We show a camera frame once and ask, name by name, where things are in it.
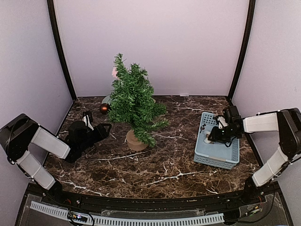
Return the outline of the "dark red bauble ornament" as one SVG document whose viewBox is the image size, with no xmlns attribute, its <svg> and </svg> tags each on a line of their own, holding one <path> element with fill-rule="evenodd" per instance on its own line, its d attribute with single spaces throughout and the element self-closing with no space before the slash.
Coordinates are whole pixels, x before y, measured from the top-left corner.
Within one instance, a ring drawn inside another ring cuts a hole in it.
<svg viewBox="0 0 301 226">
<path fill-rule="evenodd" d="M 101 114 L 106 115 L 110 110 L 110 105 L 108 103 L 103 103 L 100 105 L 99 111 Z"/>
</svg>

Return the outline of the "white cotton ball ornament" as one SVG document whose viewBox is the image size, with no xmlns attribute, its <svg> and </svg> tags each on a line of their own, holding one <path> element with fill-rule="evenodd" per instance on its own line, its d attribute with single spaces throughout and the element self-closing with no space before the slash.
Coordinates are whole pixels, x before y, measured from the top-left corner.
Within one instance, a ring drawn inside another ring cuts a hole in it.
<svg viewBox="0 0 301 226">
<path fill-rule="evenodd" d="M 205 136 L 206 136 L 205 139 L 204 139 L 204 142 L 205 142 L 206 144 L 213 144 L 214 141 L 211 141 L 211 140 L 208 139 L 208 138 L 209 138 L 209 135 L 211 134 L 211 132 L 206 130 L 204 133 L 205 133 Z"/>
</svg>

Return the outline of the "light blue plastic basket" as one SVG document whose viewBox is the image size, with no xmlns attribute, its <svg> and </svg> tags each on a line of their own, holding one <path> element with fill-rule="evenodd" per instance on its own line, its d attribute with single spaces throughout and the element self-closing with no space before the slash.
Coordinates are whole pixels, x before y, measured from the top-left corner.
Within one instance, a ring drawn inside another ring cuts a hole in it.
<svg viewBox="0 0 301 226">
<path fill-rule="evenodd" d="M 212 128 L 217 126 L 214 116 L 214 113 L 202 113 L 194 151 L 194 162 L 230 170 L 240 160 L 239 139 L 233 139 L 229 147 L 218 142 L 206 144 L 204 142 L 206 137 L 204 132 L 206 130 L 211 132 Z M 206 129 L 200 133 L 200 126 L 204 123 L 206 124 Z"/>
</svg>

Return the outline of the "small green christmas tree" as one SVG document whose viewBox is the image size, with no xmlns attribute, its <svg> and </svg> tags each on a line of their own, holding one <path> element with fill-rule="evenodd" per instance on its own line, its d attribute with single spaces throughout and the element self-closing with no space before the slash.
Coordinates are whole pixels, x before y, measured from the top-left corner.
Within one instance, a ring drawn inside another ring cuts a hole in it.
<svg viewBox="0 0 301 226">
<path fill-rule="evenodd" d="M 169 125 L 163 117 L 166 106 L 154 100 L 146 69 L 137 63 L 126 67 L 121 53 L 114 57 L 114 67 L 118 78 L 112 82 L 109 119 L 130 125 L 139 142 L 154 147 L 156 140 L 151 133 Z"/>
</svg>

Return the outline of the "pink pompom ornament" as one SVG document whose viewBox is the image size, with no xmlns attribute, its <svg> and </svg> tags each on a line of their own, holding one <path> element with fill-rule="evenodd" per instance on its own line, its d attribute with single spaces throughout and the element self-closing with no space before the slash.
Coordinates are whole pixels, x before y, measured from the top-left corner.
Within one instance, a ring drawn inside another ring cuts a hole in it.
<svg viewBox="0 0 301 226">
<path fill-rule="evenodd" d="M 118 74 L 117 68 L 116 68 L 116 67 L 113 67 L 112 73 L 111 73 L 112 77 L 115 78 L 115 79 L 117 79 L 117 78 L 118 78 L 118 77 L 117 77 L 117 74 Z"/>
</svg>

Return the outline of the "red berry sprig ornament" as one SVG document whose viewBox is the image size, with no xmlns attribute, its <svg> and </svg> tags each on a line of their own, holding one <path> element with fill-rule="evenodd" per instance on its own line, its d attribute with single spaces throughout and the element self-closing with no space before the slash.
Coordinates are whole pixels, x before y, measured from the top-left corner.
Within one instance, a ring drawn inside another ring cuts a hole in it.
<svg viewBox="0 0 301 226">
<path fill-rule="evenodd" d="M 204 123 L 203 125 L 200 126 L 200 131 L 199 132 L 201 133 L 205 129 L 206 129 L 206 124 Z"/>
</svg>

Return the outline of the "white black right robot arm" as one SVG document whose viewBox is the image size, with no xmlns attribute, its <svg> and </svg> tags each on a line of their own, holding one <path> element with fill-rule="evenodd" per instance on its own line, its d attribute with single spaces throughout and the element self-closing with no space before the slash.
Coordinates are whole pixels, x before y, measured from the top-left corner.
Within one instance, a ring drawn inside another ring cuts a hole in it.
<svg viewBox="0 0 301 226">
<path fill-rule="evenodd" d="M 223 110 L 222 115 L 217 115 L 215 120 L 218 125 L 207 134 L 206 143 L 218 142 L 229 147 L 235 138 L 241 138 L 243 134 L 278 132 L 279 144 L 275 153 L 245 181 L 244 190 L 240 193 L 240 200 L 244 204 L 252 203 L 262 188 L 296 162 L 295 157 L 301 153 L 301 113 L 298 108 L 242 118 L 237 107 L 230 106 Z"/>
</svg>

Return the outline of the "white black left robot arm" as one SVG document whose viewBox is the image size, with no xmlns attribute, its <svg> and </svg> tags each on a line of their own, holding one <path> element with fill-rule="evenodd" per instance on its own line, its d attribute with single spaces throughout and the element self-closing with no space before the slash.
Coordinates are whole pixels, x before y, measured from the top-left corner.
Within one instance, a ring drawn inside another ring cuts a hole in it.
<svg viewBox="0 0 301 226">
<path fill-rule="evenodd" d="M 100 123 L 92 126 L 90 111 L 84 112 L 83 119 L 75 121 L 68 128 L 68 135 L 62 140 L 46 128 L 22 113 L 0 130 L 0 145 L 8 162 L 17 164 L 33 181 L 48 190 L 48 198 L 56 205 L 66 202 L 66 194 L 61 184 L 30 153 L 29 145 L 38 146 L 56 157 L 74 163 L 86 149 L 106 139 L 111 124 Z"/>
</svg>

